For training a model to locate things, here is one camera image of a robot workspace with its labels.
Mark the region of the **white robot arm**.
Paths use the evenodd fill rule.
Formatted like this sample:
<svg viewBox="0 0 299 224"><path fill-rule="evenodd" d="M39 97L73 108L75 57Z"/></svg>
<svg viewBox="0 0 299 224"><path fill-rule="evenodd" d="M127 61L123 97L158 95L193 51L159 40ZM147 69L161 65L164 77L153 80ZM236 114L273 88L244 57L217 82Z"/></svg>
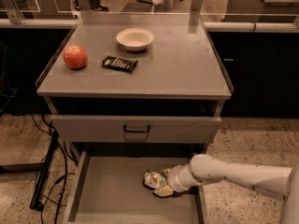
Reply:
<svg viewBox="0 0 299 224"><path fill-rule="evenodd" d="M299 166L276 167L232 163L206 154L194 156L188 164L149 175L149 184L160 197L190 187L228 181L262 195L283 201L280 224L299 224Z"/></svg>

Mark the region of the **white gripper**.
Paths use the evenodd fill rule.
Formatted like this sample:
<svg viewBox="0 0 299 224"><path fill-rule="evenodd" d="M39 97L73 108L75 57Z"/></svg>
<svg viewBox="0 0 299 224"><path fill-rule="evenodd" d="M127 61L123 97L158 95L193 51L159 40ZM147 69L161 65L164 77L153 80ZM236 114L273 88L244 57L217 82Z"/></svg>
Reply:
<svg viewBox="0 0 299 224"><path fill-rule="evenodd" d="M184 186L180 180L180 175L183 175L185 171L185 165L177 165L173 168L166 168L160 171L160 173L167 177L167 184L164 184L154 191L154 194L158 197L170 197L174 191L183 192L189 188Z"/></svg>

